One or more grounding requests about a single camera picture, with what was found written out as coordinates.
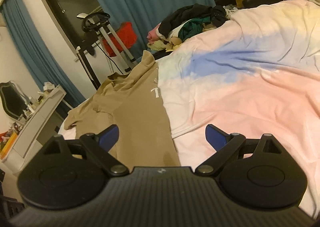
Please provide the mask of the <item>white dressing table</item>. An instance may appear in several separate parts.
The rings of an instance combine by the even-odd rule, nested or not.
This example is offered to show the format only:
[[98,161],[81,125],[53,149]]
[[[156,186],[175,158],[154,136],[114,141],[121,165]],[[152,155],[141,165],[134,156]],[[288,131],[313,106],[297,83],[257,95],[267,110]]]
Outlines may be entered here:
[[47,140],[59,132],[63,118],[56,109],[65,96],[61,85],[56,86],[36,108],[20,133],[4,146],[1,163],[13,175],[17,176]]

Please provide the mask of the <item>garment steamer stand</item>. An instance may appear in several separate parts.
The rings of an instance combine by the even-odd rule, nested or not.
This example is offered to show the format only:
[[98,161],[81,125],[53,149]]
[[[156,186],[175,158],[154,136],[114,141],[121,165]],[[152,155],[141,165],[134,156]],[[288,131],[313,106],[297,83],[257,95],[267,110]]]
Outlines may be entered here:
[[[118,61],[124,67],[124,69],[122,70],[119,69],[120,72],[128,73],[137,65],[137,62],[131,54],[131,52],[129,51],[129,49],[127,49],[123,42],[120,40],[119,36],[116,34],[116,31],[111,26],[110,17],[110,14],[105,12],[94,12],[91,14],[80,13],[76,16],[77,19],[82,20],[81,28],[85,33],[94,31],[97,34],[104,53],[107,55],[108,60],[113,62],[103,45],[103,38],[106,39],[107,43],[111,46],[112,50],[114,50],[114,53],[118,58]],[[113,34],[116,40],[119,42],[119,44],[123,48],[122,52],[119,52],[117,50],[110,38],[110,34]]]

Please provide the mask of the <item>cosmetic bottles on table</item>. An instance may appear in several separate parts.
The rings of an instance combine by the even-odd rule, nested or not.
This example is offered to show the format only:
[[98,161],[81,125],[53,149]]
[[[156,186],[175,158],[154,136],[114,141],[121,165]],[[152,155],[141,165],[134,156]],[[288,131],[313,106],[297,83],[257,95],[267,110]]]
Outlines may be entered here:
[[38,93],[38,97],[37,98],[33,98],[32,96],[27,96],[26,94],[24,94],[24,92],[21,91],[21,89],[18,87],[18,85],[14,82],[14,81],[10,81],[12,82],[15,87],[17,88],[17,90],[19,91],[19,93],[21,94],[22,98],[24,99],[26,105],[27,105],[27,109],[25,111],[25,114],[27,116],[27,119],[21,119],[19,121],[12,119],[11,117],[9,117],[6,113],[6,115],[8,116],[9,119],[12,120],[12,122],[15,122],[17,124],[17,129],[16,132],[17,134],[20,133],[20,131],[22,130],[23,126],[26,124],[26,122],[31,118],[32,114],[35,113],[36,108],[40,105],[40,103],[44,100],[44,98],[46,98],[46,96],[53,90],[55,89],[52,88],[48,91],[43,91],[43,92],[39,92]]

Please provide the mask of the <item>tan t-shirt white print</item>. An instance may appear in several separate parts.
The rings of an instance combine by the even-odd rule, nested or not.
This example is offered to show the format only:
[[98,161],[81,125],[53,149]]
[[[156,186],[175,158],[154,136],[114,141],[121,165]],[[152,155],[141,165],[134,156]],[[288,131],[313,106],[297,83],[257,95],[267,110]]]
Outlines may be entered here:
[[119,139],[109,153],[129,169],[180,165],[158,87],[158,64],[148,51],[128,75],[108,76],[91,98],[68,113],[63,127],[80,137],[113,124]]

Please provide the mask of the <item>pile of mixed clothes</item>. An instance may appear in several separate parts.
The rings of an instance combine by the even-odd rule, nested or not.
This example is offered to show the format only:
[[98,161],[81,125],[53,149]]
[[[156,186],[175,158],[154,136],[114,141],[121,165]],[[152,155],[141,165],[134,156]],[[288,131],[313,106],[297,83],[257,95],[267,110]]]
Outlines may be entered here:
[[234,5],[197,3],[179,8],[148,32],[147,47],[152,51],[174,51],[193,36],[221,27],[238,10]]

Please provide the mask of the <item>pastel tie-dye duvet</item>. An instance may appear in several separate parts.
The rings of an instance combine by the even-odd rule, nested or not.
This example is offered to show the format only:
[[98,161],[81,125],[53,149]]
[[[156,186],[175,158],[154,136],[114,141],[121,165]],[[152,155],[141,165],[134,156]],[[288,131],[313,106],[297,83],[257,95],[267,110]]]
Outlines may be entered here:
[[208,124],[249,138],[271,133],[308,177],[300,207],[319,214],[318,5],[284,0],[239,10],[156,63],[181,166],[215,153]]

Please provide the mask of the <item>red cloth bag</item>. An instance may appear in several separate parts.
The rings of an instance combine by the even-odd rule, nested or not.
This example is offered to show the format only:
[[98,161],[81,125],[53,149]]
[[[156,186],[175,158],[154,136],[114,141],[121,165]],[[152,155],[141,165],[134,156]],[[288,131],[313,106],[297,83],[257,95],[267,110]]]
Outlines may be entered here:
[[[123,42],[123,44],[126,46],[127,49],[130,49],[137,41],[137,35],[132,27],[131,22],[122,23],[118,28],[118,30],[116,30],[116,34],[119,36],[120,40]],[[115,47],[117,48],[117,50],[119,52],[122,52],[123,48],[121,47],[119,42],[116,40],[113,34],[110,34],[110,38],[114,43]],[[110,57],[116,56],[116,54],[114,53],[114,50],[112,50],[111,46],[107,43],[105,38],[103,38],[103,45]]]

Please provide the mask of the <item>wavy framed mirror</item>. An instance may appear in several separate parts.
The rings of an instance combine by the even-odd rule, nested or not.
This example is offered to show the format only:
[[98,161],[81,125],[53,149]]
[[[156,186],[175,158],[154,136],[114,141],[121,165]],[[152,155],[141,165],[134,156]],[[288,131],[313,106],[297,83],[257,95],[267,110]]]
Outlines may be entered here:
[[17,121],[27,119],[27,105],[12,82],[1,83],[1,102],[5,113]]

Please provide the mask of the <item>left teal curtain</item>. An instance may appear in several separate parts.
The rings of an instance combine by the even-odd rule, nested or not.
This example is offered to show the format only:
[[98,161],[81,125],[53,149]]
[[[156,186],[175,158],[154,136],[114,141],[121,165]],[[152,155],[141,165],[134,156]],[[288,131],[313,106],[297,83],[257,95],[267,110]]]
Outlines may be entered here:
[[37,31],[22,0],[4,0],[1,14],[22,61],[39,88],[50,82],[61,85],[66,92],[66,102],[73,107],[85,101],[50,53]]

